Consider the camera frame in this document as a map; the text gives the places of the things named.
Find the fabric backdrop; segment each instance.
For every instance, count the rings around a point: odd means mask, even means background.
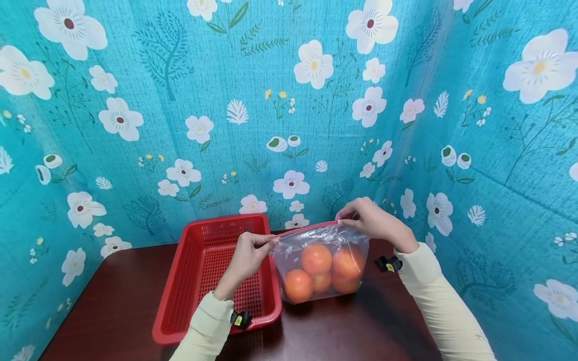
[[[1,9],[0,359],[37,360],[116,251],[358,196],[436,252],[498,359],[576,355],[573,1]]]

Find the wooden table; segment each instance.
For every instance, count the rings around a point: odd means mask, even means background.
[[[165,361],[176,348],[151,330],[176,245],[118,252],[98,268],[40,361]],[[392,254],[372,240],[369,259]],[[232,336],[217,360],[437,361],[421,314],[399,277],[368,262],[355,295],[283,304],[280,320]]]

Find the hand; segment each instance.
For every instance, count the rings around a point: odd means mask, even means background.
[[[357,212],[359,219],[348,219]],[[368,197],[356,198],[337,212],[340,224],[355,227],[371,238],[385,239],[402,253],[411,253],[418,247],[413,232],[402,221],[374,204]]]
[[[215,298],[230,299],[245,278],[257,272],[277,242],[279,239],[276,235],[255,235],[249,232],[240,235],[231,263],[215,288]]]

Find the red plastic basket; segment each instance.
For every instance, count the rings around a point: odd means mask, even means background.
[[[157,343],[172,344],[184,338],[193,312],[217,286],[243,232],[270,234],[267,217],[232,215],[195,221],[184,227],[154,321],[153,338]],[[268,256],[233,296],[235,310],[249,311],[253,316],[247,331],[273,323],[281,314],[276,272],[273,258]],[[231,334],[239,332],[239,328],[231,327]]]

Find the yellow flower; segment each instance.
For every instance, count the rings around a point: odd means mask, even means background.
[[[473,93],[473,89],[468,89],[468,91],[464,94],[464,99],[467,99]]]

